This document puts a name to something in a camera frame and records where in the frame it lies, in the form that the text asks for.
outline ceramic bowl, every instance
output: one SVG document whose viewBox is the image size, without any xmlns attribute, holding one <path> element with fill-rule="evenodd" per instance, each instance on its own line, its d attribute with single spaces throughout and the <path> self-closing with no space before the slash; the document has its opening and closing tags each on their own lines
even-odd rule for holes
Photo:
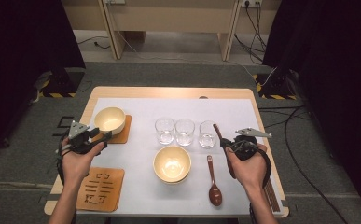
<svg viewBox="0 0 361 224">
<path fill-rule="evenodd" d="M 125 126 L 125 113 L 118 107 L 105 108 L 95 116 L 94 125 L 103 134 L 110 131 L 113 135 L 120 133 Z"/>
<path fill-rule="evenodd" d="M 157 153 L 153 166 L 157 177 L 163 182 L 175 184 L 187 177 L 191 158 L 182 147 L 168 146 Z"/>
</svg>

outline carved wooden board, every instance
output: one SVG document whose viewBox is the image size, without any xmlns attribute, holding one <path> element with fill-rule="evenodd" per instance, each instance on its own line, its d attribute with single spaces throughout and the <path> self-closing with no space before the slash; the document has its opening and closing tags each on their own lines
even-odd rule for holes
<svg viewBox="0 0 361 224">
<path fill-rule="evenodd" d="M 118 208 L 122 169 L 91 167 L 84 178 L 77 197 L 77 209 L 112 212 Z"/>
</svg>

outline spoon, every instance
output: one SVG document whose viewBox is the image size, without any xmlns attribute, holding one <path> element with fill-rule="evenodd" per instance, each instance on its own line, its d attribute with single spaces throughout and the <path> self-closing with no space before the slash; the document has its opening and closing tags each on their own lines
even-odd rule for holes
<svg viewBox="0 0 361 224">
<path fill-rule="evenodd" d="M 221 132 L 218 129 L 217 124 L 214 124 L 213 128 L 215 129 L 215 132 L 217 133 L 217 136 L 220 139 L 220 145 L 221 145 L 221 142 L 223 141 L 223 136 L 221 136 Z M 233 171 L 233 168 L 232 168 L 232 164 L 230 163 L 230 160 L 227 157 L 226 147 L 223 147 L 223 149 L 224 149 L 224 155 L 226 155 L 226 158 L 227 158 L 227 166 L 229 167 L 229 173 L 232 176 L 232 178 L 236 179 L 235 172 Z"/>
<path fill-rule="evenodd" d="M 223 196 L 220 189 L 215 184 L 215 174 L 213 172 L 213 158 L 211 155 L 207 156 L 207 163 L 209 165 L 210 177 L 212 178 L 212 186 L 209 189 L 209 199 L 214 206 L 219 206 L 223 202 Z"/>
</svg>

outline wooden coaster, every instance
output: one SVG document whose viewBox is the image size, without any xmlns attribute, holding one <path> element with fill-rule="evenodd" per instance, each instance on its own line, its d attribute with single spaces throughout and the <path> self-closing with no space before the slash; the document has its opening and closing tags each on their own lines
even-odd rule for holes
<svg viewBox="0 0 361 224">
<path fill-rule="evenodd" d="M 124 144 L 124 143 L 127 143 L 128 136 L 130 134 L 131 121 L 132 121 L 132 116 L 127 115 L 125 117 L 124 129 L 122 129 L 122 131 L 120 133 L 114 134 L 113 137 L 110 140 L 107 141 L 107 143 L 108 144 Z M 102 137 L 103 137 L 103 135 L 101 133 L 99 133 L 94 138 L 92 138 L 92 140 L 95 141 L 95 140 L 100 139 Z"/>
<path fill-rule="evenodd" d="M 122 180 L 122 169 L 91 167 L 78 192 L 78 210 L 112 212 L 117 210 Z"/>
</svg>

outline drinking glass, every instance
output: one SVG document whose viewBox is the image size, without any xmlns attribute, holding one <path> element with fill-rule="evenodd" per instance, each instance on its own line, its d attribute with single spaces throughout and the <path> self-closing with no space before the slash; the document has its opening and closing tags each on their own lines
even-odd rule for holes
<svg viewBox="0 0 361 224">
<path fill-rule="evenodd" d="M 200 125 L 199 142 L 202 147 L 211 148 L 215 145 L 216 132 L 213 127 L 215 123 L 211 120 L 206 120 Z"/>
<path fill-rule="evenodd" d="M 160 118 L 156 121 L 156 132 L 158 141 L 168 145 L 174 140 L 174 121 L 170 118 Z"/>
<path fill-rule="evenodd" d="M 180 119 L 175 125 L 175 134 L 177 143 L 186 147 L 191 145 L 192 139 L 194 138 L 195 125 L 190 119 Z"/>
</svg>

